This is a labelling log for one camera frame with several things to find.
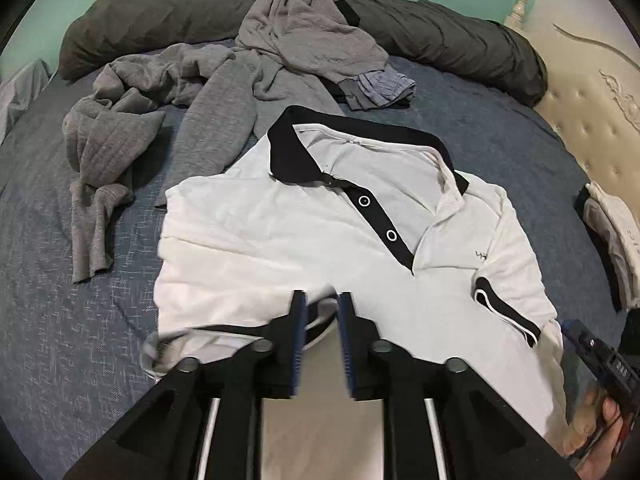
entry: black sleeve trim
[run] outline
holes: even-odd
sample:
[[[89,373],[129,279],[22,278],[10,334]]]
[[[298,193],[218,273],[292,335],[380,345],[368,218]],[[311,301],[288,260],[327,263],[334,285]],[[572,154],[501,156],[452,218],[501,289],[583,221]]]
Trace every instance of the black sleeve trim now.
[[[327,317],[321,317],[318,313],[318,303],[312,303],[308,307],[307,323],[305,327],[305,345],[320,337],[334,322],[336,312],[332,312]],[[227,334],[249,335],[254,337],[264,337],[266,325],[261,326],[236,326],[236,325],[207,325],[199,326],[190,330],[204,330],[207,332],[224,332]],[[184,334],[178,334],[162,340],[168,343]]]
[[[460,195],[464,195],[466,188],[469,187],[469,181],[460,175],[457,171],[453,172],[453,177],[456,179],[456,186]]]
[[[486,278],[478,278],[476,280],[476,288],[474,297],[478,303],[487,307],[496,316],[505,322],[516,327],[527,340],[527,344],[533,348],[540,339],[540,329],[535,323],[518,313],[513,307],[509,306],[494,292],[489,280]]]

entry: white polo shirt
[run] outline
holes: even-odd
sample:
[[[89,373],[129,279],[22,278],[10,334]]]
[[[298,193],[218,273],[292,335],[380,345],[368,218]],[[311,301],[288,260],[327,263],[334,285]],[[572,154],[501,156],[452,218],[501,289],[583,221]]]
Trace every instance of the white polo shirt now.
[[[161,336],[262,325],[329,284],[415,357],[469,362],[540,434],[564,423],[536,257],[505,191],[437,137],[289,107],[227,173],[166,197]]]

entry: shirt sleeve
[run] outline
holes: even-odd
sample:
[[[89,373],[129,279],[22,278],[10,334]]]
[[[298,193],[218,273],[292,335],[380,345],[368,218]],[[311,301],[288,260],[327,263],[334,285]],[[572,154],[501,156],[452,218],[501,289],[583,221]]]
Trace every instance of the shirt sleeve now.
[[[534,347],[557,316],[545,294],[536,255],[502,188],[501,215],[486,257],[473,279],[476,301],[515,327]]]

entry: cream headboard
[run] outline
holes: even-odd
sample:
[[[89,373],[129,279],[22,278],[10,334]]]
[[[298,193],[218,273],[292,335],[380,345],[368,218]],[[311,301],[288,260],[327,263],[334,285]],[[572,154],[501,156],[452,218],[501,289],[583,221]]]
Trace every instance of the cream headboard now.
[[[553,67],[536,110],[589,178],[624,200],[640,225],[640,110],[633,95],[603,69]]]
[[[640,225],[640,66],[615,47],[558,25],[543,36],[523,32],[525,3],[518,0],[505,24],[545,61],[549,88],[536,111],[587,176],[622,198]]]

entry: black collar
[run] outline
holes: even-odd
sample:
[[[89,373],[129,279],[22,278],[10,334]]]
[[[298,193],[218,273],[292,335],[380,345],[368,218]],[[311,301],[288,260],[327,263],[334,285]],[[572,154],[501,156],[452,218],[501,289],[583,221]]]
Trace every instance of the black collar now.
[[[271,174],[280,182],[286,184],[308,184],[326,180],[326,176],[302,145],[298,133],[293,128],[294,124],[309,123],[324,124],[324,126],[332,130],[345,132],[363,139],[412,144],[414,146],[431,146],[438,150],[442,160],[452,171],[460,194],[464,194],[469,185],[469,182],[454,170],[451,157],[444,143],[433,134],[405,126],[373,123],[350,117],[323,114],[297,105],[285,108],[282,115],[273,123],[267,133],[271,144]]]

